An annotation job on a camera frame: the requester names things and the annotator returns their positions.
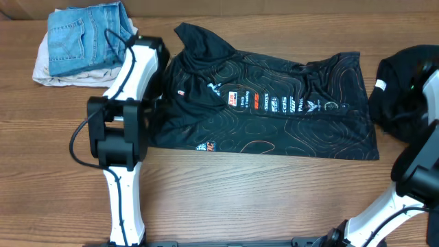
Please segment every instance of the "stack of folded clothes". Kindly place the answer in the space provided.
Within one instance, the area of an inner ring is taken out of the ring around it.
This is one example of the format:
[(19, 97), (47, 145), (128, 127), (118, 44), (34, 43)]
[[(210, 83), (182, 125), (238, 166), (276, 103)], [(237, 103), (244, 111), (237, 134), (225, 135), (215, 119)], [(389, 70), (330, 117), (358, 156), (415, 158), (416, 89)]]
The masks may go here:
[(56, 10), (49, 15), (32, 78), (45, 86), (111, 86), (125, 58), (124, 40), (137, 33), (121, 2)]

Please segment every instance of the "jersey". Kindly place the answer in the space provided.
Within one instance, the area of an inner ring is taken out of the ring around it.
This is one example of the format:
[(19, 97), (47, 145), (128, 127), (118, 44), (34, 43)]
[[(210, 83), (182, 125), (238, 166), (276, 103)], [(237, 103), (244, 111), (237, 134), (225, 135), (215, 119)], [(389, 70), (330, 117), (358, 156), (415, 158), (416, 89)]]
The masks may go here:
[(375, 160), (359, 53), (300, 64), (239, 51), (182, 23), (149, 126), (159, 148)]

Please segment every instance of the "white cloth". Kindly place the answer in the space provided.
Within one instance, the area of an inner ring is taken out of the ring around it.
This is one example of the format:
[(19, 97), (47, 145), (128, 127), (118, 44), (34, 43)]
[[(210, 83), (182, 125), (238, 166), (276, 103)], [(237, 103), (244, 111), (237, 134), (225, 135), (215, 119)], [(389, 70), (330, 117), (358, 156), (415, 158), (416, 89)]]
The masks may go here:
[[(128, 19), (132, 31), (136, 34), (137, 28), (133, 26), (132, 20)], [(114, 69), (96, 69), (85, 71), (76, 75), (53, 77), (49, 75), (49, 47), (47, 46), (47, 33), (44, 36), (35, 62), (32, 79), (45, 86), (105, 86), (110, 87), (116, 80), (121, 67)]]

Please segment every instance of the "wooden table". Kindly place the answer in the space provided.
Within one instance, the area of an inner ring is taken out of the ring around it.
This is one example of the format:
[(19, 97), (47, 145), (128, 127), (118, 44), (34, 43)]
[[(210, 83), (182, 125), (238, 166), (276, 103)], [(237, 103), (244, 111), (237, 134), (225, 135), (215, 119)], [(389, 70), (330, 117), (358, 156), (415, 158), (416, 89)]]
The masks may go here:
[[(141, 34), (182, 49), (182, 21), (237, 49), (307, 62), (360, 51), (370, 93), (380, 59), (439, 40), (437, 13), (301, 14), (135, 19)], [(75, 163), (71, 133), (86, 101), (104, 89), (54, 88), (32, 81), (45, 21), (0, 22), (0, 246), (81, 246), (110, 235), (101, 171)], [(95, 162), (84, 129), (80, 157)], [(205, 153), (150, 148), (141, 171), (141, 210), (150, 241), (291, 239), (320, 236), (363, 211), (390, 183), (404, 144), (377, 128), (379, 161)], [(425, 246), (427, 215), (388, 237)]]

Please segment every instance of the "blue denim cloth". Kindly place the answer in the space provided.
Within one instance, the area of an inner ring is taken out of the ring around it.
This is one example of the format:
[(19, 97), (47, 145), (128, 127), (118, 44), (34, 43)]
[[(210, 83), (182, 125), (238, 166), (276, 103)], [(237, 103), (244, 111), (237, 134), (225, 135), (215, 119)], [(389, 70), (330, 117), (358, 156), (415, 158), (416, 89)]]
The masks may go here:
[[(108, 28), (128, 40), (133, 35), (121, 2), (87, 8), (67, 8), (49, 15), (47, 22), (50, 76), (68, 76), (93, 69), (120, 66), (105, 39)], [(120, 61), (125, 45), (108, 33)]]

